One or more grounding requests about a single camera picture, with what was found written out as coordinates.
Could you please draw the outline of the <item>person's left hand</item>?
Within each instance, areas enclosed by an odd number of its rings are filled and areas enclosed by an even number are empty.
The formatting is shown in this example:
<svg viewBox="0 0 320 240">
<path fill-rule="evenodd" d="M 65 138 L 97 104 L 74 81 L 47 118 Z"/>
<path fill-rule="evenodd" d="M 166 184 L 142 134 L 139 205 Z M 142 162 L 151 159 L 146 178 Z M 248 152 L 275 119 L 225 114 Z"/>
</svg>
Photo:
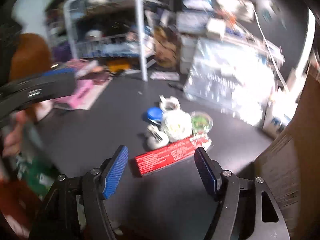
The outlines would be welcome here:
<svg viewBox="0 0 320 240">
<path fill-rule="evenodd" d="M 15 121 L 15 126 L 4 139 L 3 157 L 10 157 L 20 153 L 23 140 L 23 128 L 29 120 L 27 111 L 22 110 L 14 113 L 13 120 Z"/>
</svg>

